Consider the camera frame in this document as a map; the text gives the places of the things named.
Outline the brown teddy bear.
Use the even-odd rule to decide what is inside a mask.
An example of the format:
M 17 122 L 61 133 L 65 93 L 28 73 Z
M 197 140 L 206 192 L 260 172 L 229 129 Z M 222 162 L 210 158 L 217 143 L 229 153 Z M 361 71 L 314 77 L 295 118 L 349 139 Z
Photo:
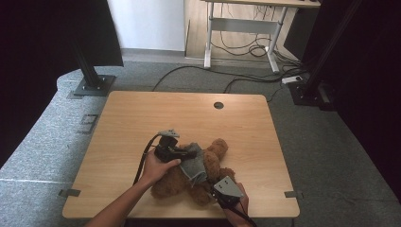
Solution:
M 188 145 L 180 145 L 180 148 L 185 149 Z M 235 181 L 235 172 L 229 167 L 222 167 L 220 165 L 220 162 L 228 151 L 228 145 L 223 139 L 216 139 L 208 148 L 202 150 L 204 155 L 203 163 L 207 173 L 207 180 L 205 182 L 192 185 L 183 174 L 180 165 L 174 166 L 150 189 L 152 197 L 157 200 L 163 200 L 186 191 L 195 204 L 206 206 L 212 200 L 210 194 L 212 186 L 215 183 L 226 176 L 231 177 Z

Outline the white desk frame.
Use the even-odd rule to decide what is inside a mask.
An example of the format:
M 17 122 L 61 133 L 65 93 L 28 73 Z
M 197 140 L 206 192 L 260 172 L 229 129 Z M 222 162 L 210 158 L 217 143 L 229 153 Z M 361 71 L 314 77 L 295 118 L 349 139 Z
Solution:
M 273 49 L 279 38 L 288 8 L 296 9 L 318 9 L 321 3 L 318 0 L 201 0 L 207 3 L 210 8 L 207 18 L 207 37 L 204 51 L 203 66 L 211 67 L 212 55 L 212 32 L 227 31 L 239 33 L 270 34 L 271 41 L 265 48 L 271 70 L 274 74 L 279 73 L 279 67 L 273 54 Z M 220 4 L 237 4 L 251 6 L 272 6 L 281 7 L 281 16 L 277 21 L 257 21 L 246 19 L 229 19 L 214 16 L 214 6 Z

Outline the dark curtain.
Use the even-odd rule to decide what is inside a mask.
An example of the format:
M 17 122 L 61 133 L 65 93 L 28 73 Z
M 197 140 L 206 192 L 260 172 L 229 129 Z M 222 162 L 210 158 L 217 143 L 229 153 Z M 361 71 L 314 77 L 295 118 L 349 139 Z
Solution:
M 320 0 L 312 73 L 401 203 L 401 0 Z
M 108 0 L 0 0 L 0 167 L 79 69 L 123 64 Z

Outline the person's left hand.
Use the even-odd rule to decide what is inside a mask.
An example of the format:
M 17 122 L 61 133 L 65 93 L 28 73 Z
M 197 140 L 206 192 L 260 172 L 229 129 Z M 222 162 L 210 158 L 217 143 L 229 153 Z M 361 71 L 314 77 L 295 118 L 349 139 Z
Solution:
M 168 163 L 163 163 L 154 154 L 154 149 L 149 151 L 145 160 L 143 174 L 139 180 L 140 184 L 150 187 L 158 182 L 174 166 L 181 163 L 180 159 L 174 159 Z

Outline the black stand with grey base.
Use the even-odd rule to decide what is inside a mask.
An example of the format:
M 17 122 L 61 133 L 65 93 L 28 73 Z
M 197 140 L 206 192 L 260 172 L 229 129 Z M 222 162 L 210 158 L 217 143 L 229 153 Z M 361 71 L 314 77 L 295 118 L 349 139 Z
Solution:
M 99 75 L 92 64 L 84 57 L 78 41 L 73 39 L 71 46 L 74 56 L 83 75 L 83 79 L 79 83 L 74 96 L 107 96 L 115 80 L 115 76 Z

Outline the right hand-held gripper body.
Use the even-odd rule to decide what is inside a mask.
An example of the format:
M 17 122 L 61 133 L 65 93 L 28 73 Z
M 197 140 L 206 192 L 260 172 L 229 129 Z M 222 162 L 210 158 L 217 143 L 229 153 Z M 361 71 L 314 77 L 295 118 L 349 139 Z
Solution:
M 235 208 L 238 203 L 242 205 L 241 199 L 244 197 L 240 188 L 229 176 L 212 186 L 211 195 L 223 209 Z

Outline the grey terry cloth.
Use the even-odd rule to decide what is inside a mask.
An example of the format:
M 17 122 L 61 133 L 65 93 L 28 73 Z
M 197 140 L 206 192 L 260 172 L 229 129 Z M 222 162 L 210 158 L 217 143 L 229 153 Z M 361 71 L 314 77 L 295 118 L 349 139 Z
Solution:
M 191 143 L 186 146 L 185 149 L 188 151 L 194 151 L 196 157 L 180 163 L 180 168 L 183 171 L 183 174 L 188 178 L 192 185 L 205 182 L 207 180 L 207 173 L 203 163 L 203 150 L 197 143 Z

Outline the person's right hand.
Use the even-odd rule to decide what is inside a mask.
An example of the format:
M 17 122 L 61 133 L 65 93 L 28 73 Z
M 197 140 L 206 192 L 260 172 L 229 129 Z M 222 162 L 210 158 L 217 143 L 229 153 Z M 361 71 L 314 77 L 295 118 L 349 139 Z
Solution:
M 235 210 L 245 215 L 248 213 L 249 206 L 249 197 L 245 191 L 245 188 L 242 183 L 236 184 L 238 188 L 241 190 L 243 197 L 240 199 L 240 202 L 235 206 Z M 252 225 L 243 217 L 233 212 L 230 209 L 223 210 L 226 218 L 234 227 L 252 227 Z

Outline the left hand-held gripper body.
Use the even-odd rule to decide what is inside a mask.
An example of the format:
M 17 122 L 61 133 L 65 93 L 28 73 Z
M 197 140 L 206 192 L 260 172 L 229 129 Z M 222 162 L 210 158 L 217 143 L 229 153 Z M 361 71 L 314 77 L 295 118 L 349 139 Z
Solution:
M 163 163 L 168 163 L 174 159 L 180 159 L 180 154 L 175 150 L 180 135 L 173 129 L 159 131 L 159 144 L 156 146 L 154 154 Z

